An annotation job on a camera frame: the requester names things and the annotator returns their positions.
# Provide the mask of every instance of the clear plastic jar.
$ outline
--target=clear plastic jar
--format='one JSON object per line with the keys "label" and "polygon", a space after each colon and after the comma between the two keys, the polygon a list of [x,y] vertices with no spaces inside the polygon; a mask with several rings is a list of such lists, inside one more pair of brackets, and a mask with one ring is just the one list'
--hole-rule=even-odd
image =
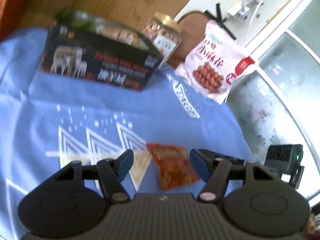
{"label": "clear plastic jar", "polygon": [[160,12],[155,13],[142,32],[163,56],[159,68],[167,62],[182,41],[179,24],[170,16]]}

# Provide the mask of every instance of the red label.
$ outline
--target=red label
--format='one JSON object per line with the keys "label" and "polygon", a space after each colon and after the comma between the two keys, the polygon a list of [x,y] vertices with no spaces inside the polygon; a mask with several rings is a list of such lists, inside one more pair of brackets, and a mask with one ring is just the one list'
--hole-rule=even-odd
{"label": "red label", "polygon": [[228,76],[226,77],[226,82],[231,85],[234,81],[236,81],[237,76],[234,73],[230,73],[228,74]]}
{"label": "red label", "polygon": [[246,57],[244,59],[241,59],[239,64],[236,66],[236,69],[235,69],[236,74],[240,76],[248,66],[254,63],[255,61],[251,57]]}

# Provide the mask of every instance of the orange snack bag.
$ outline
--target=orange snack bag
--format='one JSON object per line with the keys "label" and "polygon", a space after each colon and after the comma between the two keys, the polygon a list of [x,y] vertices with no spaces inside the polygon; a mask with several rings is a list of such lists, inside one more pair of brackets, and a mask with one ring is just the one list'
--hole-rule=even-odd
{"label": "orange snack bag", "polygon": [[185,147],[148,143],[147,149],[159,167],[161,190],[190,185],[200,180],[190,164]]}

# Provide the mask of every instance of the blue tablecloth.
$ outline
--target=blue tablecloth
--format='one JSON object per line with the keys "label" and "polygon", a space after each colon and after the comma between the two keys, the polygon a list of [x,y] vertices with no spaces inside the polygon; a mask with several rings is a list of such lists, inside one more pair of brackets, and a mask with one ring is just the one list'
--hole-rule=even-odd
{"label": "blue tablecloth", "polygon": [[[6,240],[25,234],[17,214],[23,196],[76,155],[95,164],[101,152],[144,150],[150,142],[252,158],[229,107],[196,93],[170,68],[156,71],[142,92],[41,73],[46,35],[20,30],[0,45],[0,236]],[[123,185],[134,197],[129,176]],[[203,186],[167,193],[197,195]],[[228,192],[239,186],[230,182]],[[160,192],[153,162],[139,192]]]}

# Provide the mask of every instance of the gold jar lid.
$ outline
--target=gold jar lid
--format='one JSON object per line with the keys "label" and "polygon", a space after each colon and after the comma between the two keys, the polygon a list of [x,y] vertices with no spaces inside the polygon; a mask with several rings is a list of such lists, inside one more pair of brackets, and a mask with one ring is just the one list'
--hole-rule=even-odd
{"label": "gold jar lid", "polygon": [[153,16],[154,19],[159,21],[161,24],[169,27],[170,29],[173,29],[174,31],[180,33],[181,28],[178,23],[176,23],[169,15],[166,15],[161,12],[156,12],[155,15]]}

